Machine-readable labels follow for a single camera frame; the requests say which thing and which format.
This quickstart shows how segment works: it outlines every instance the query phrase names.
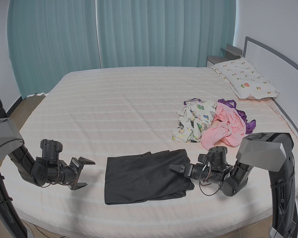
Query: curtain fold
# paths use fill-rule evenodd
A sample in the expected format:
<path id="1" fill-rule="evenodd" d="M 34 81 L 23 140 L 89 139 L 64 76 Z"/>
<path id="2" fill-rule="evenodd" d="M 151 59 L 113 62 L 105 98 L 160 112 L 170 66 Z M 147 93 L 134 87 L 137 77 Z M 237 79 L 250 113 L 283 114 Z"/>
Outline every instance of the curtain fold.
<path id="1" fill-rule="evenodd" d="M 11 0 L 7 38 L 23 99 L 69 72 L 101 68 L 94 0 Z"/>
<path id="2" fill-rule="evenodd" d="M 97 0 L 102 67 L 204 67 L 235 19 L 236 0 Z"/>

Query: white headboard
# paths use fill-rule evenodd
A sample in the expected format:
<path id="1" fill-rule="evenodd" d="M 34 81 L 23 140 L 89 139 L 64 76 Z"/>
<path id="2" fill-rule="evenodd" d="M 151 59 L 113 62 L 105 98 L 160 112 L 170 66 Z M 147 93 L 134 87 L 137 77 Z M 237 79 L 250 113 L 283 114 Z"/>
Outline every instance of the white headboard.
<path id="1" fill-rule="evenodd" d="M 248 36 L 243 56 L 280 91 L 274 101 L 298 131 L 298 64 Z"/>

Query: wall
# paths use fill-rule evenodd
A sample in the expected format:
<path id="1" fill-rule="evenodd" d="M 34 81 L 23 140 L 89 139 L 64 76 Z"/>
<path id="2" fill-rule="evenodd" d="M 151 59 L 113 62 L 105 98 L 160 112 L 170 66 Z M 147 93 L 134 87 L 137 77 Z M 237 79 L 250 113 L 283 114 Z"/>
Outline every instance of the wall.
<path id="1" fill-rule="evenodd" d="M 249 36 L 298 63 L 298 1 L 237 0 L 234 46 Z"/>
<path id="2" fill-rule="evenodd" d="M 9 59 L 7 13 L 10 0 L 0 0 L 0 100 L 5 111 L 21 96 Z"/>

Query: white pillow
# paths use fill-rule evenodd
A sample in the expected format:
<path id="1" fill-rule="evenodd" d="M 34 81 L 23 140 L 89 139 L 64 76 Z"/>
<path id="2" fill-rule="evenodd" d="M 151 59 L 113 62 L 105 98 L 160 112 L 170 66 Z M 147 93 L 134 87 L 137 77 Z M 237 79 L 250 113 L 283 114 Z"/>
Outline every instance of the white pillow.
<path id="1" fill-rule="evenodd" d="M 261 99 L 277 97 L 279 93 L 244 57 L 210 67 L 230 84 L 239 98 Z"/>

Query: pink garment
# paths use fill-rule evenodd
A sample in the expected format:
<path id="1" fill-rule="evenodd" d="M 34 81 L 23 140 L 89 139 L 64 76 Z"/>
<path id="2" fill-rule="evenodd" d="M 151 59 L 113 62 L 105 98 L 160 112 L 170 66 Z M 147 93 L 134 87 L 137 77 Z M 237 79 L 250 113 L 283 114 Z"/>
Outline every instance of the pink garment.
<path id="1" fill-rule="evenodd" d="M 221 122 L 203 133 L 201 138 L 203 147 L 208 150 L 219 140 L 227 145 L 238 146 L 245 136 L 246 125 L 237 111 L 218 102 L 213 121 L 215 120 Z"/>

